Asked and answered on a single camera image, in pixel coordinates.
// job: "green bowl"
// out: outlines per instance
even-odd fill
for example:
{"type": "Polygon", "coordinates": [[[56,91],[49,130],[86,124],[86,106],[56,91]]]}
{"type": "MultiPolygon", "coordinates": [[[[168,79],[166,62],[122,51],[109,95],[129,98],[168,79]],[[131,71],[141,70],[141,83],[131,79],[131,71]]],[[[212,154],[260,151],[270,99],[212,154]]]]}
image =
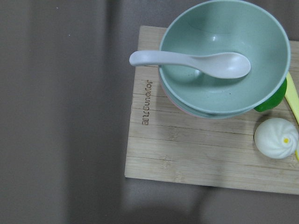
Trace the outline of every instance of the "green bowl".
{"type": "Polygon", "coordinates": [[[281,86],[291,61],[289,40],[279,22],[240,0],[213,0],[188,9],[168,27],[160,50],[191,55],[238,52],[250,60],[250,73],[239,79],[214,78],[185,66],[159,66],[161,82],[172,98],[209,115],[233,116],[260,105],[281,86]]]}

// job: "stacked bowl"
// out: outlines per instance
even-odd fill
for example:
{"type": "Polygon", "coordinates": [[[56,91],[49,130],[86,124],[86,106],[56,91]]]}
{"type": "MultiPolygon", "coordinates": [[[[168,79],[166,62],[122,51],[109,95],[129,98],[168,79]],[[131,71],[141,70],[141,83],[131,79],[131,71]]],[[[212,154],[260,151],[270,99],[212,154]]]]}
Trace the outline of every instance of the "stacked bowl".
{"type": "Polygon", "coordinates": [[[241,0],[212,0],[183,12],[166,30],[160,50],[199,56],[237,52],[250,60],[250,73],[237,79],[215,78],[185,66],[159,66],[169,99],[188,114],[211,119],[245,113],[269,99],[285,80],[291,61],[279,22],[241,0]]]}

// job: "gray table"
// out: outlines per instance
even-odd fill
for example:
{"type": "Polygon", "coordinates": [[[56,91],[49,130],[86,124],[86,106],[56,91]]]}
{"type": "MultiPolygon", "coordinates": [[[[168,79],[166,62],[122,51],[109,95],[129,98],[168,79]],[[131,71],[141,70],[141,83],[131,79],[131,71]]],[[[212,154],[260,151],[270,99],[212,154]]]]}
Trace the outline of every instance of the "gray table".
{"type": "MultiPolygon", "coordinates": [[[[139,27],[200,2],[1,1],[0,223],[298,222],[299,196],[124,177],[139,27]]],[[[250,2],[299,40],[299,1],[250,2]]]]}

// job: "bowl rim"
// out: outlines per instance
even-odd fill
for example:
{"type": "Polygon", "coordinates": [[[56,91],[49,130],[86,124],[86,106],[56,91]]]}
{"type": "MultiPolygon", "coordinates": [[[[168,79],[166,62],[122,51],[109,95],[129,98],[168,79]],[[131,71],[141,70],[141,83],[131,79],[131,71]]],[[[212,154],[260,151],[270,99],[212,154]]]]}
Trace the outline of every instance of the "bowl rim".
{"type": "Polygon", "coordinates": [[[212,0],[212,1],[206,1],[206,2],[203,2],[203,3],[197,4],[197,5],[193,6],[193,7],[185,10],[175,20],[173,20],[173,22],[166,29],[166,32],[164,33],[164,35],[162,37],[162,40],[161,40],[161,43],[160,43],[160,46],[159,46],[159,50],[162,50],[162,46],[163,46],[163,43],[164,43],[164,40],[165,40],[166,36],[168,35],[168,33],[171,30],[172,26],[181,17],[183,17],[186,13],[190,12],[191,10],[193,10],[193,9],[195,9],[197,7],[201,7],[201,6],[206,5],[206,4],[212,4],[212,3],[215,3],[215,2],[235,2],[235,3],[238,3],[238,4],[249,5],[249,6],[254,7],[254,8],[258,9],[259,11],[263,12],[264,14],[266,14],[268,17],[270,17],[276,23],[276,25],[278,26],[278,28],[280,29],[280,31],[281,31],[281,33],[282,33],[282,35],[284,37],[284,40],[285,40],[285,43],[286,43],[286,50],[287,50],[286,66],[285,66],[285,70],[284,70],[283,75],[281,76],[280,81],[277,83],[277,85],[275,86],[275,88],[270,93],[268,93],[264,98],[262,98],[258,102],[254,103],[252,105],[249,105],[247,107],[240,108],[240,109],[235,109],[235,110],[221,110],[221,111],[215,111],[215,110],[209,110],[209,109],[199,108],[199,107],[194,106],[194,105],[188,103],[187,101],[183,100],[179,95],[177,95],[175,93],[175,91],[173,91],[173,89],[166,82],[165,77],[162,75],[163,74],[162,67],[159,65],[158,68],[159,68],[160,81],[163,82],[163,84],[165,85],[165,88],[167,88],[167,90],[169,90],[171,92],[171,94],[173,96],[175,96],[179,101],[181,101],[182,103],[184,103],[188,107],[193,108],[195,110],[198,110],[198,111],[201,111],[201,112],[204,112],[204,113],[209,113],[209,114],[227,114],[227,113],[240,113],[240,112],[243,112],[243,111],[249,111],[249,110],[255,108],[256,106],[260,105],[261,103],[263,103],[267,99],[269,99],[280,88],[280,86],[282,85],[282,83],[284,82],[284,80],[286,78],[287,73],[289,72],[289,68],[290,68],[290,64],[291,64],[291,47],[290,47],[290,42],[289,42],[288,36],[287,36],[284,28],[282,27],[282,25],[279,23],[279,21],[272,14],[270,14],[268,11],[266,11],[265,9],[263,9],[263,8],[255,5],[255,4],[252,4],[250,2],[240,1],[240,0],[212,0]]]}

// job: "bamboo cutting board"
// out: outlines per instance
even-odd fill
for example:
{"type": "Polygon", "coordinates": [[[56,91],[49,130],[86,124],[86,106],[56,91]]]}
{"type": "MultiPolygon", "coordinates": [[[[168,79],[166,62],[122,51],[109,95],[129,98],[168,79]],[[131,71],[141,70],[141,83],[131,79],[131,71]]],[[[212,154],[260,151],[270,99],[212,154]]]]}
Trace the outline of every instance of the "bamboo cutting board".
{"type": "MultiPolygon", "coordinates": [[[[142,26],[139,50],[159,49],[165,28],[142,26]]],[[[292,42],[290,73],[299,90],[299,42],[292,42]]],[[[125,176],[233,189],[299,194],[295,155],[274,160],[253,141],[257,126],[284,118],[298,128],[286,100],[262,113],[251,110],[228,119],[188,115],[164,94],[155,66],[137,67],[125,176]]]]}

